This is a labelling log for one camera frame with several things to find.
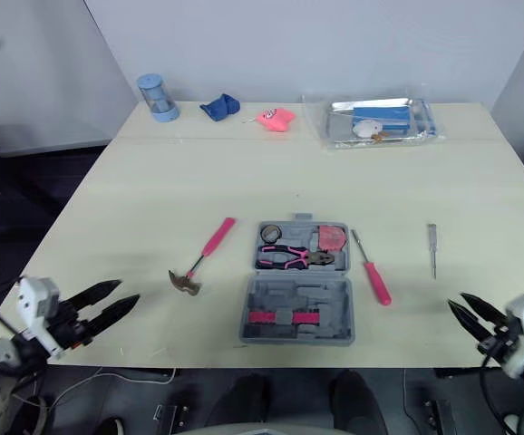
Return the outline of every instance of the table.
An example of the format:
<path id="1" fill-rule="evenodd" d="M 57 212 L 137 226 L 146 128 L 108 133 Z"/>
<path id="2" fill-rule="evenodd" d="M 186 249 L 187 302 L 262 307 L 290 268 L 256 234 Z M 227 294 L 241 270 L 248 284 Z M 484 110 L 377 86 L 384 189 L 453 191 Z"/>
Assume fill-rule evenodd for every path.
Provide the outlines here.
<path id="1" fill-rule="evenodd" d="M 327 151 L 301 105 L 289 133 L 243 122 L 273 103 L 245 103 L 212 122 L 195 102 L 161 124 L 140 103 L 99 157 L 24 273 L 50 276 L 66 299 L 96 282 L 123 284 L 83 318 L 127 295 L 124 319 L 61 364 L 129 367 L 466 367 L 475 342 L 447 298 L 503 307 L 524 293 L 524 167 L 479 104 L 435 104 L 444 140 L 393 149 Z M 349 347 L 254 345 L 238 339 L 261 220 L 311 212 L 355 227 L 393 296 L 379 305 L 352 247 L 356 339 Z M 239 221 L 198 273 L 184 272 L 224 217 Z M 428 222 L 438 226 L 437 280 Z M 0 313 L 22 327 L 9 295 Z M 0 326 L 0 336 L 6 336 Z"/>

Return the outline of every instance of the clear plastic bag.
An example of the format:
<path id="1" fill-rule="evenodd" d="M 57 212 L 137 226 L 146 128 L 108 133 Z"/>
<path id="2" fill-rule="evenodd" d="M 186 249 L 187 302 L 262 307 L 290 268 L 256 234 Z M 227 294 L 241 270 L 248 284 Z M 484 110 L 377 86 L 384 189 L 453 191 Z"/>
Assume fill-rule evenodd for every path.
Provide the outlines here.
<path id="1" fill-rule="evenodd" d="M 440 136 L 432 109 L 421 98 L 361 101 L 303 95 L 303 113 L 329 149 L 409 146 Z"/>

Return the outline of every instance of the gray foam tray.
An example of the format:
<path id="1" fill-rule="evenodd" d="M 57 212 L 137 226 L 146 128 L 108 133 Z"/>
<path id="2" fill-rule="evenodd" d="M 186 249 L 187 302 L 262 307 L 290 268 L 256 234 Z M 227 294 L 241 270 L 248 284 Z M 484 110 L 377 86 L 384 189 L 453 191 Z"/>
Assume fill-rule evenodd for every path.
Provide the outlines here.
<path id="1" fill-rule="evenodd" d="M 256 260 L 287 261 L 293 257 L 282 253 L 260 253 L 265 243 L 260 237 L 262 227 L 278 225 L 282 237 L 277 245 L 318 249 L 318 227 L 341 227 L 347 242 L 335 255 L 331 265 L 311 265 L 308 269 L 257 270 L 248 282 L 247 298 L 240 326 L 240 340 L 245 343 L 305 343 L 349 345 L 354 341 L 353 289 L 344 276 L 349 269 L 349 231 L 337 222 L 313 222 L 310 215 L 296 215 L 293 221 L 262 222 L 257 232 Z M 293 312 L 318 312 L 319 324 L 292 324 Z M 273 313 L 272 324 L 251 323 L 250 312 Z"/>

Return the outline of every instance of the pink hammer handle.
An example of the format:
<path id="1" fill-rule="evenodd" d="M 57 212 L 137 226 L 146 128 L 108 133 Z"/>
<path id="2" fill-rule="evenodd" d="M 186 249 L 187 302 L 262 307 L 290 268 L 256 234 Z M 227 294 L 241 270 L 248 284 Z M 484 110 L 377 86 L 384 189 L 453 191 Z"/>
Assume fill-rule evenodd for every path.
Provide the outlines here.
<path id="1" fill-rule="evenodd" d="M 209 242 L 204 246 L 201 254 L 203 256 L 209 256 L 212 252 L 214 252 L 235 223 L 236 220 L 233 217 L 226 217 L 221 227 L 218 228 L 218 231 L 216 231 L 216 234 L 214 234 Z"/>
<path id="2" fill-rule="evenodd" d="M 364 268 L 366 269 L 367 274 L 369 275 L 369 280 L 371 281 L 374 293 L 377 295 L 379 302 L 383 305 L 390 304 L 391 296 L 389 295 L 387 287 L 385 286 L 383 279 L 379 275 L 379 272 L 377 272 L 374 263 L 365 263 Z"/>

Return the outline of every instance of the screwdriver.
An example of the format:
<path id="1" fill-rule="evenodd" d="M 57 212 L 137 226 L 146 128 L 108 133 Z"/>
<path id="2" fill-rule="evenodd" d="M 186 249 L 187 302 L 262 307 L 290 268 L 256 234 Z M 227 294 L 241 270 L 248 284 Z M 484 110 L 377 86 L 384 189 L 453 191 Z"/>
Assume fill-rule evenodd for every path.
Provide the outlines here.
<path id="1" fill-rule="evenodd" d="M 435 253 L 437 252 L 437 225 L 428 224 L 427 230 L 429 232 L 429 250 L 432 253 L 432 275 L 433 279 L 437 279 L 437 263 L 435 261 Z"/>
<path id="2" fill-rule="evenodd" d="M 369 275 L 369 281 L 371 281 L 371 285 L 373 286 L 374 293 L 377 295 L 377 299 L 379 299 L 379 302 L 383 305 L 390 304 L 391 296 L 387 291 L 387 287 L 385 286 L 383 279 L 379 275 L 379 272 L 377 272 L 374 263 L 369 261 L 367 254 L 364 252 L 363 245 L 361 245 L 361 240 L 359 240 L 359 236 L 357 236 L 356 234 L 356 231 L 352 229 L 351 233 L 353 234 L 354 240 L 356 241 L 356 244 L 359 246 L 359 249 L 363 254 L 364 268 L 366 269 L 367 274 Z"/>

